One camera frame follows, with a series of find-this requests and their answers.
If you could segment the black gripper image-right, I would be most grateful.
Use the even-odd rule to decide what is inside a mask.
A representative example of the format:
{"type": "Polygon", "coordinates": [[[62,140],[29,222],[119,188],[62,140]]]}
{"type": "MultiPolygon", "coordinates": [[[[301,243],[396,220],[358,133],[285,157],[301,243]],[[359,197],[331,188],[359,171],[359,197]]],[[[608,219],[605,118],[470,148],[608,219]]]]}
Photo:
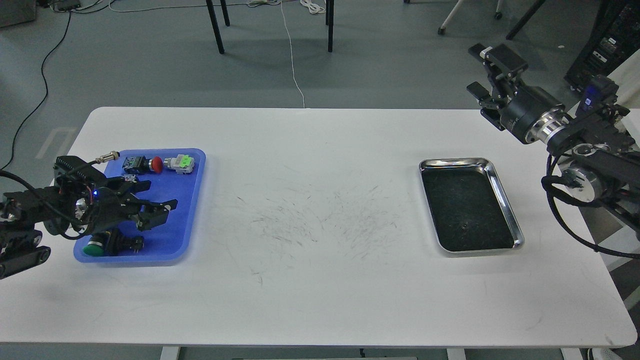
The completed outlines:
{"type": "Polygon", "coordinates": [[[538,86],[519,88],[523,84],[522,73],[529,64],[512,48],[506,44],[490,47],[476,43],[468,53],[483,64],[491,95],[479,82],[469,84],[466,91],[480,105],[480,114],[499,132],[507,130],[522,144],[536,141],[548,144],[566,129],[564,104],[538,86]],[[512,98],[502,109],[502,104],[494,100],[509,97],[512,98]]]}

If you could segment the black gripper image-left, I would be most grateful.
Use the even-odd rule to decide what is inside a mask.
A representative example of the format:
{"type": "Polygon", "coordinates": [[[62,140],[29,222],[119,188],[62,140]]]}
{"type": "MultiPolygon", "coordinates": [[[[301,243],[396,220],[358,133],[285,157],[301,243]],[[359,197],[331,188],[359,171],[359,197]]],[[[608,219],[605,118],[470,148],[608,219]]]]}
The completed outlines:
{"type": "Polygon", "coordinates": [[[58,156],[53,164],[54,182],[45,191],[51,208],[45,229],[52,235],[73,229],[79,236],[110,230],[132,221],[138,231],[149,231],[166,223],[169,213],[178,207],[178,199],[151,202],[135,199],[134,194],[148,191],[150,180],[108,177],[96,165],[115,161],[117,155],[102,155],[85,161],[76,155],[58,156]]]}

